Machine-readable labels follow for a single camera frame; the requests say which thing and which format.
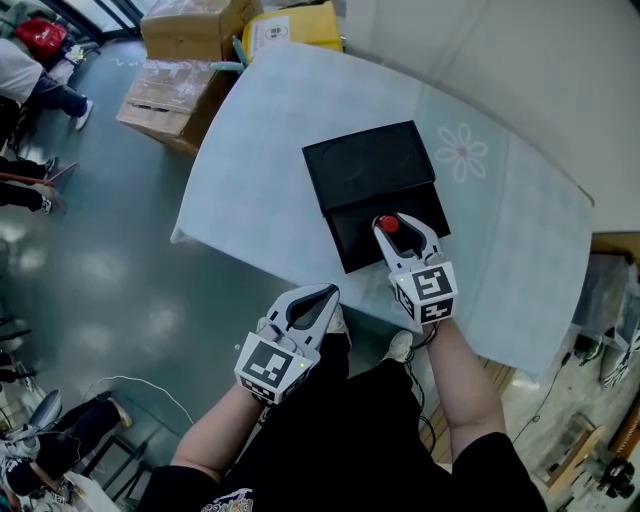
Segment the printed graphic on shirt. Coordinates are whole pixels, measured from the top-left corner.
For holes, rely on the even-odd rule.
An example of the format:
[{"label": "printed graphic on shirt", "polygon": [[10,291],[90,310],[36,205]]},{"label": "printed graphic on shirt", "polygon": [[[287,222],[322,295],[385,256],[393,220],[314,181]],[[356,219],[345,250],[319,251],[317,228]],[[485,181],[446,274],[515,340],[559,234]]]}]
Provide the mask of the printed graphic on shirt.
[{"label": "printed graphic on shirt", "polygon": [[251,512],[253,510],[253,490],[238,489],[236,492],[220,496],[201,512]]}]

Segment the red bag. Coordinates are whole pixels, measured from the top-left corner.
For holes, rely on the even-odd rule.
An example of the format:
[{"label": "red bag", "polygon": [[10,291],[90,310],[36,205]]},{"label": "red bag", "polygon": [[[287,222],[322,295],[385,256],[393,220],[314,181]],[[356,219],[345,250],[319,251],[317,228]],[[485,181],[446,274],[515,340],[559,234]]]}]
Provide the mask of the red bag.
[{"label": "red bag", "polygon": [[16,36],[37,61],[45,62],[58,51],[67,37],[67,29],[44,18],[33,18],[18,25]]}]

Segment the white tablecloth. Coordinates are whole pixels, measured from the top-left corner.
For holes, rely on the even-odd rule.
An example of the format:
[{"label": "white tablecloth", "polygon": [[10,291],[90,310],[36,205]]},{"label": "white tablecloth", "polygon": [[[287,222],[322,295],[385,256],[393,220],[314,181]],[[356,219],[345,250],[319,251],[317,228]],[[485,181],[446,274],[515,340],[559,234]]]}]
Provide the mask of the white tablecloth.
[{"label": "white tablecloth", "polygon": [[442,242],[461,329],[478,354],[543,372],[582,286],[589,199],[491,119],[376,64],[295,43],[264,49],[209,128],[172,241],[199,240],[298,285],[334,283],[343,304],[411,327],[384,263],[345,275],[301,151],[411,119],[452,231]]}]

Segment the forearm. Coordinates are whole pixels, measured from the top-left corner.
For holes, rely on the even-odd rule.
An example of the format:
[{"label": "forearm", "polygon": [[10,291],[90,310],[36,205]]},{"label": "forearm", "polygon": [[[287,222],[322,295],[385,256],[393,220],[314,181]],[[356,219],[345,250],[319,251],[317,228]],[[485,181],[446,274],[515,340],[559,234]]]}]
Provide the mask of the forearm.
[{"label": "forearm", "polygon": [[244,448],[262,409],[249,391],[234,385],[185,434],[172,464],[199,469],[220,483]]},{"label": "forearm", "polygon": [[452,319],[440,323],[428,350],[454,458],[477,437],[504,432],[500,396]]}]

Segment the person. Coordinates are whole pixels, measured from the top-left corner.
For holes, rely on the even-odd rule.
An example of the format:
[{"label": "person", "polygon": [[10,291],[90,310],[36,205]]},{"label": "person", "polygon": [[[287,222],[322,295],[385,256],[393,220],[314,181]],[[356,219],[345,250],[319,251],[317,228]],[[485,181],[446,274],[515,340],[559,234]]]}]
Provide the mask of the person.
[{"label": "person", "polygon": [[60,109],[76,119],[76,130],[82,130],[93,108],[91,100],[56,82],[7,39],[0,39],[0,95],[27,107]]},{"label": "person", "polygon": [[107,392],[71,409],[51,431],[0,444],[0,486],[10,503],[45,486],[57,491],[62,476],[118,424],[130,427],[131,417]]},{"label": "person", "polygon": [[[56,170],[57,164],[57,158],[47,160],[44,164],[37,164],[31,160],[10,162],[0,156],[0,172],[38,180],[47,179]],[[0,182],[0,206],[8,204],[24,206],[32,212],[41,211],[45,215],[51,212],[51,201],[34,188]]]},{"label": "person", "polygon": [[433,462],[405,370],[412,340],[401,331],[375,368],[348,379],[351,344],[336,310],[320,363],[269,409],[253,441],[245,448],[263,405],[236,384],[187,432],[171,465],[154,470],[138,511],[546,510],[505,434],[498,393],[453,319],[426,346],[452,472]]}]

